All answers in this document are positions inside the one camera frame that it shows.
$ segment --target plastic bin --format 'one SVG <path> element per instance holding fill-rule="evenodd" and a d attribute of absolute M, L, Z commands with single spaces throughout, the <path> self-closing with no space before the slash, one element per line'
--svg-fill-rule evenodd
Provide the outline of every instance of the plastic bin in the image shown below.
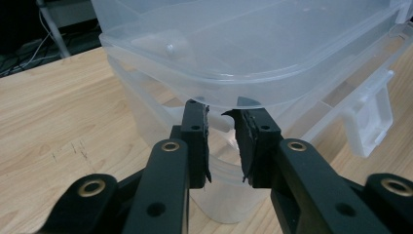
<path fill-rule="evenodd" d="M 266 107 L 285 137 L 306 141 L 342 117 L 361 156 L 392 124 L 387 67 L 411 44 L 410 0 L 93 3 L 100 41 L 150 145 L 180 124 L 188 98 L 210 105 L 213 183 L 191 196 L 217 221 L 243 220 L 269 194 L 242 183 L 224 111 Z"/>

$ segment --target brass screw hole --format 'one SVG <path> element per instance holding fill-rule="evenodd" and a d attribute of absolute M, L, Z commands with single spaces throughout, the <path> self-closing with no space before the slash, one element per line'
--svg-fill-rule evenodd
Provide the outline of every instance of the brass screw hole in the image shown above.
<path fill-rule="evenodd" d="M 413 196 L 413 189 L 406 185 L 404 182 L 395 180 L 392 178 L 383 178 L 382 185 L 387 190 L 393 192 L 402 197 L 411 197 Z"/>
<path fill-rule="evenodd" d="M 292 150 L 294 150 L 294 151 L 302 152 L 302 151 L 306 151 L 306 150 L 307 150 L 307 146 L 306 146 L 305 144 L 300 143 L 300 142 L 297 142 L 297 141 L 289 142 L 289 143 L 287 144 L 287 146 L 288 146 L 288 148 L 290 148 L 290 149 L 292 149 Z"/>
<path fill-rule="evenodd" d="M 86 181 L 78 190 L 81 197 L 93 197 L 99 194 L 106 187 L 106 183 L 102 179 L 94 179 Z"/>
<path fill-rule="evenodd" d="M 179 148 L 179 144 L 176 142 L 166 142 L 162 145 L 162 150 L 166 152 L 172 152 Z"/>

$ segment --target wooden table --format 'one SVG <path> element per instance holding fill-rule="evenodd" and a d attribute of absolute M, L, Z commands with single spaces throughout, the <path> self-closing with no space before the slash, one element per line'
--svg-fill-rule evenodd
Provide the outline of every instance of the wooden table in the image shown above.
<path fill-rule="evenodd" d="M 331 165 L 359 183 L 389 172 L 413 180 L 413 47 L 394 65 L 394 124 L 368 159 L 347 144 Z M 135 130 L 119 81 L 96 49 L 0 79 L 0 232 L 36 231 L 76 179 L 94 173 L 117 179 L 142 169 L 150 149 Z M 248 220 L 220 224 L 191 201 L 190 233 L 279 233 L 270 199 Z"/>

